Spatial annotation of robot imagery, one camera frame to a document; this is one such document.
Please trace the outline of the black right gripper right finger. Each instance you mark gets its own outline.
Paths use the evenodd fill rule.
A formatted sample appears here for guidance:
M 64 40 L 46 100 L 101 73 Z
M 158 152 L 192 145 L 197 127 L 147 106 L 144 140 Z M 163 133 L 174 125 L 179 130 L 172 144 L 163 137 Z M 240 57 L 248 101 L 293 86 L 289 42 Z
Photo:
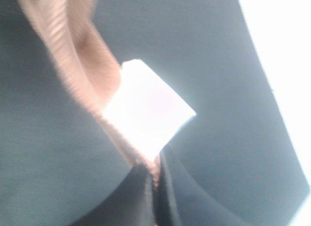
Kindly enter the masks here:
M 242 226 L 243 220 L 205 192 L 171 147 L 160 152 L 156 220 L 160 226 Z

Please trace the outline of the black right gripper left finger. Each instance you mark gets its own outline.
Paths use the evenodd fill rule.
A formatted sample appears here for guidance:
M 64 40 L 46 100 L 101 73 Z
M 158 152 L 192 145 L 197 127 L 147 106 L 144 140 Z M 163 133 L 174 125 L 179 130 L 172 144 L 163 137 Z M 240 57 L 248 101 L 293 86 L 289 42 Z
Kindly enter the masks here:
M 152 226 L 152 179 L 144 166 L 135 166 L 121 184 L 94 210 L 80 219 L 81 226 Z

